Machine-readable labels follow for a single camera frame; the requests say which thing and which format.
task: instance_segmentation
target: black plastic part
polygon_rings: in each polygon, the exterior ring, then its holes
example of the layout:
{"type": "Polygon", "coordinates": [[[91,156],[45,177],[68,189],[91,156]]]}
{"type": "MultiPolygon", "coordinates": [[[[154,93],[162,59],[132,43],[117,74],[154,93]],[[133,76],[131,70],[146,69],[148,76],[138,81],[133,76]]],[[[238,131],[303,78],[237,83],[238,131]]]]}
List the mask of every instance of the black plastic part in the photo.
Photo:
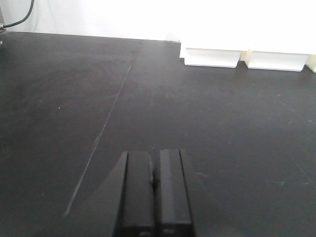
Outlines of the black plastic part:
{"type": "Polygon", "coordinates": [[[158,237],[190,237],[191,218],[179,151],[160,151],[155,179],[158,237]]]}
{"type": "Polygon", "coordinates": [[[155,236],[153,172],[147,152],[128,153],[122,237],[155,236]]]}
{"type": "Polygon", "coordinates": [[[37,237],[117,237],[127,152],[123,152],[100,187],[78,209],[37,237]]]}
{"type": "Polygon", "coordinates": [[[186,190],[189,199],[194,237],[243,237],[244,235],[231,226],[194,171],[185,150],[180,150],[186,190]]]}

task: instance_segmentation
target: white block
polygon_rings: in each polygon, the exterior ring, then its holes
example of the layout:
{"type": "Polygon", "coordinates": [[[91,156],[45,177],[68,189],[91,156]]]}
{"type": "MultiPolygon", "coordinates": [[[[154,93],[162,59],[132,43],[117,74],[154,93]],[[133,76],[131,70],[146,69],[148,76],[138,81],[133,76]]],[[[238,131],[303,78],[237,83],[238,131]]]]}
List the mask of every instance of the white block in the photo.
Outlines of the white block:
{"type": "Polygon", "coordinates": [[[244,57],[248,68],[300,72],[307,54],[248,51],[244,57]]]}
{"type": "Polygon", "coordinates": [[[308,66],[314,73],[316,73],[316,54],[309,56],[306,62],[306,66],[308,66]]]}
{"type": "Polygon", "coordinates": [[[235,68],[241,51],[185,48],[184,64],[193,66],[235,68]]]}

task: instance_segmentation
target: white backdrop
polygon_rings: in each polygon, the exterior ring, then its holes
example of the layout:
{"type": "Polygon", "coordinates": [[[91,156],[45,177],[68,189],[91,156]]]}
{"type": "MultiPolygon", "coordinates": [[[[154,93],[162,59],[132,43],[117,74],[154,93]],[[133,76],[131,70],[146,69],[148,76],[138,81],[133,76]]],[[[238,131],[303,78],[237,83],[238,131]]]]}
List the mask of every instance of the white backdrop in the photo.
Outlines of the white backdrop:
{"type": "MultiPolygon", "coordinates": [[[[0,0],[6,23],[29,5],[0,0]]],[[[315,0],[35,0],[30,18],[9,30],[316,54],[315,10],[315,0]]]]}
{"type": "MultiPolygon", "coordinates": [[[[22,19],[30,0],[0,0],[5,23],[22,19]]],[[[35,0],[30,18],[10,31],[179,40],[172,0],[35,0]]]]}

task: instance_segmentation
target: scratch mark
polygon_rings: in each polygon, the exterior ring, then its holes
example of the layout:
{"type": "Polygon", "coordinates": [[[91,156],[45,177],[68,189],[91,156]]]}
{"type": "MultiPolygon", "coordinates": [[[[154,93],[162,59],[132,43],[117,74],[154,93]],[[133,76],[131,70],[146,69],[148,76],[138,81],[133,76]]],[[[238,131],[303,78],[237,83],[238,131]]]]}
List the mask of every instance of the scratch mark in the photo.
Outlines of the scratch mark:
{"type": "Polygon", "coordinates": [[[208,178],[208,174],[203,174],[203,173],[200,173],[200,172],[197,172],[197,174],[205,179],[208,178]]]}
{"type": "MultiPolygon", "coordinates": [[[[142,40],[140,41],[140,43],[139,43],[139,45],[138,45],[138,47],[137,47],[136,52],[138,52],[138,50],[139,50],[141,44],[142,44],[142,40]]],[[[92,152],[91,152],[91,154],[90,154],[90,156],[89,156],[87,165],[85,166],[85,169],[84,169],[84,171],[83,171],[83,173],[82,173],[82,175],[81,175],[81,177],[80,177],[80,179],[79,179],[79,181],[78,181],[78,183],[77,183],[77,185],[76,185],[76,187],[75,187],[74,193],[73,193],[73,195],[71,196],[71,199],[70,199],[70,201],[69,201],[69,204],[68,204],[68,206],[67,206],[67,208],[66,208],[66,211],[65,211],[65,213],[64,213],[64,217],[67,216],[67,215],[69,214],[69,212],[70,212],[71,206],[72,206],[72,204],[73,204],[73,202],[74,202],[74,199],[75,199],[75,197],[76,197],[76,195],[77,195],[77,193],[78,193],[78,190],[79,190],[79,188],[80,188],[80,186],[81,186],[81,183],[82,183],[82,181],[83,181],[83,177],[84,177],[84,175],[85,175],[85,173],[86,173],[86,171],[87,171],[87,169],[88,169],[88,167],[89,167],[89,165],[90,165],[91,159],[92,159],[92,157],[93,157],[93,155],[94,155],[94,152],[95,152],[95,150],[96,150],[96,148],[97,148],[97,146],[98,146],[98,144],[99,144],[99,141],[100,141],[100,138],[101,138],[101,136],[102,136],[102,133],[104,132],[104,130],[105,130],[107,124],[108,124],[108,121],[109,121],[109,119],[110,119],[110,116],[111,116],[111,114],[112,114],[112,112],[113,112],[113,109],[114,109],[114,107],[115,107],[115,104],[116,104],[117,101],[118,101],[119,95],[120,95],[120,93],[121,93],[121,91],[122,91],[122,88],[123,88],[125,82],[126,82],[127,76],[128,76],[128,74],[129,74],[129,71],[130,71],[130,69],[131,69],[131,67],[132,67],[132,64],[133,64],[133,62],[134,62],[136,56],[137,56],[137,53],[135,54],[135,57],[131,60],[131,62],[130,62],[130,64],[129,64],[129,67],[128,67],[128,69],[127,69],[127,72],[126,72],[126,74],[125,74],[125,77],[124,77],[124,79],[123,79],[123,82],[122,82],[122,84],[120,85],[120,87],[119,87],[119,89],[118,89],[118,92],[117,92],[117,94],[116,94],[116,96],[115,96],[115,100],[113,101],[113,104],[112,104],[112,106],[111,106],[111,109],[110,109],[110,111],[109,111],[109,113],[108,113],[108,116],[107,116],[107,118],[106,118],[106,120],[105,120],[105,123],[104,123],[104,125],[103,125],[101,131],[99,132],[98,136],[96,137],[96,139],[95,139],[95,141],[94,141],[93,149],[92,149],[92,152]]]]}
{"type": "Polygon", "coordinates": [[[296,166],[299,168],[299,170],[305,175],[305,177],[308,179],[309,182],[313,182],[313,180],[310,179],[310,177],[308,176],[308,174],[305,172],[305,170],[303,170],[303,168],[295,162],[295,160],[293,158],[291,158],[291,160],[294,162],[294,164],[296,164],[296,166]]]}
{"type": "Polygon", "coordinates": [[[280,181],[280,182],[278,182],[278,181],[271,181],[272,183],[275,183],[275,184],[278,184],[278,185],[280,185],[280,186],[284,186],[285,185],[285,183],[286,183],[286,181],[280,181]]]}
{"type": "Polygon", "coordinates": [[[282,105],[286,106],[286,103],[282,102],[282,101],[279,101],[282,105]]]}

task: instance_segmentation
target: black mat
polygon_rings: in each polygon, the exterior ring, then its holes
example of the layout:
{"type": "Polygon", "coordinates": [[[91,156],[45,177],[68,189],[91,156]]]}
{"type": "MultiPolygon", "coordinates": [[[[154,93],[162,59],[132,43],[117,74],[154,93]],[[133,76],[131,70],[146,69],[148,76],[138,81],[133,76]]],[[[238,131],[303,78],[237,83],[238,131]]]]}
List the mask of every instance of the black mat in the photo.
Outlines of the black mat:
{"type": "Polygon", "coordinates": [[[173,42],[1,39],[1,236],[34,234],[62,217],[72,197],[78,206],[124,150],[158,157],[180,148],[246,236],[316,236],[309,69],[184,66],[173,42]]]}

